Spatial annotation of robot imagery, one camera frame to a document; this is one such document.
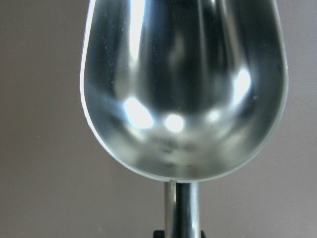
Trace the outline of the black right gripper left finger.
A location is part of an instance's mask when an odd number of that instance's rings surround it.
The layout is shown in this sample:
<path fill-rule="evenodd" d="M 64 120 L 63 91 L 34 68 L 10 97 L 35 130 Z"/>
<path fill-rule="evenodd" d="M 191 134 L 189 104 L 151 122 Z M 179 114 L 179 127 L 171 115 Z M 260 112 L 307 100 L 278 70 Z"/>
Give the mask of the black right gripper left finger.
<path fill-rule="evenodd" d="M 155 230 L 153 232 L 153 238 L 165 238 L 165 231 L 164 230 Z"/>

